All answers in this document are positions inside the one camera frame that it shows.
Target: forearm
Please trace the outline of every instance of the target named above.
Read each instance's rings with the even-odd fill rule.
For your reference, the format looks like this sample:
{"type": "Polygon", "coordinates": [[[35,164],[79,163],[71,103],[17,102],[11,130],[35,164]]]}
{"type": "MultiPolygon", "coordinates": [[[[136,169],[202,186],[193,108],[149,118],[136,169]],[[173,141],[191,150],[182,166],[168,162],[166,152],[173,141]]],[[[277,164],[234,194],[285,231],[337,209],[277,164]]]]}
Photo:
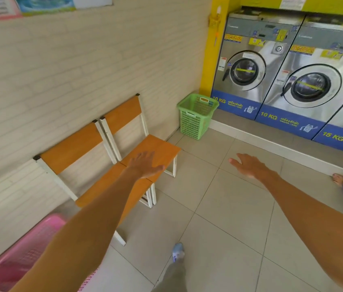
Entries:
{"type": "Polygon", "coordinates": [[[42,257],[11,292],[74,292],[101,264],[138,180],[126,169],[99,197],[78,212],[57,233],[42,257]]]}
{"type": "Polygon", "coordinates": [[[343,285],[343,214],[269,171],[257,177],[270,191],[326,273],[343,285]]]}

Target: bare foot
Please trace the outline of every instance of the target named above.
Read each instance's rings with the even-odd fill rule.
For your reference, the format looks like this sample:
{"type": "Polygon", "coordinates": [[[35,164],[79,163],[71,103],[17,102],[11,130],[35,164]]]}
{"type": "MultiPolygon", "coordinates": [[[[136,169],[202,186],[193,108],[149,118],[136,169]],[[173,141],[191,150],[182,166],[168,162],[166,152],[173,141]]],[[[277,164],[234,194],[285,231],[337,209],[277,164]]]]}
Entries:
{"type": "Polygon", "coordinates": [[[343,186],[343,175],[339,175],[339,174],[334,173],[332,175],[332,181],[334,181],[335,184],[337,184],[340,187],[342,187],[343,186]]]}

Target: gray pants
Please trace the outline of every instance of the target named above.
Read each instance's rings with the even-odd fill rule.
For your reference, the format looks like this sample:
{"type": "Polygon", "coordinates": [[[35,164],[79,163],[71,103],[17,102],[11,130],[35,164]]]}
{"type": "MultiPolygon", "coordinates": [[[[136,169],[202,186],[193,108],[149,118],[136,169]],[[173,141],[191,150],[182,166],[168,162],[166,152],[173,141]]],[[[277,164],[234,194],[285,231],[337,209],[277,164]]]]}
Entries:
{"type": "Polygon", "coordinates": [[[160,282],[152,292],[187,292],[184,260],[179,259],[169,265],[160,282]]]}

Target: green laundry basket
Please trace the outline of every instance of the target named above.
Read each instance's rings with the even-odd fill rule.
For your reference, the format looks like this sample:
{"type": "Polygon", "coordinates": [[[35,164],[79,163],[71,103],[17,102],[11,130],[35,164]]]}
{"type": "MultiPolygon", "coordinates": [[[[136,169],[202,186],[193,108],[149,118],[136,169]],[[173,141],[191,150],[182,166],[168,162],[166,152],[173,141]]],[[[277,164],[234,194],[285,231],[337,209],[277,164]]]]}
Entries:
{"type": "Polygon", "coordinates": [[[180,110],[181,132],[200,139],[207,131],[218,106],[219,102],[213,98],[195,93],[189,94],[177,104],[180,110]]]}

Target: orange chair seat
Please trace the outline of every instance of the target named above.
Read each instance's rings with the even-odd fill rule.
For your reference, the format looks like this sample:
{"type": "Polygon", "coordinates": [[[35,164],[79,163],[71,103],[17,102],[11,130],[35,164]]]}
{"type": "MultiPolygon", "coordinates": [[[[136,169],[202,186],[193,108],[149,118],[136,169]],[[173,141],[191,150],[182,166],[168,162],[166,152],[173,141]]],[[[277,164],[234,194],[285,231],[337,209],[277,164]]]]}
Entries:
{"type": "MultiPolygon", "coordinates": [[[[137,145],[123,160],[121,160],[121,164],[128,166],[129,161],[136,157],[140,152],[144,151],[154,151],[154,159],[152,162],[153,166],[165,165],[168,167],[170,163],[173,161],[174,157],[180,152],[180,148],[167,142],[155,137],[154,135],[148,135],[140,144],[137,145]]],[[[157,181],[158,177],[162,174],[162,172],[148,177],[147,179],[152,181],[153,183],[157,181]]]]}
{"type": "MultiPolygon", "coordinates": [[[[113,167],[101,177],[94,185],[91,186],[81,197],[76,200],[76,205],[79,207],[84,207],[101,195],[115,180],[120,176],[121,172],[126,168],[121,163],[117,163],[113,165],[113,167]]],[[[123,221],[123,219],[127,216],[127,214],[131,211],[133,207],[138,203],[140,198],[146,193],[146,191],[150,188],[152,182],[147,179],[140,179],[138,180],[134,187],[132,188],[131,193],[129,194],[127,203],[125,204],[125,208],[123,214],[120,218],[119,224],[123,221]]]]}

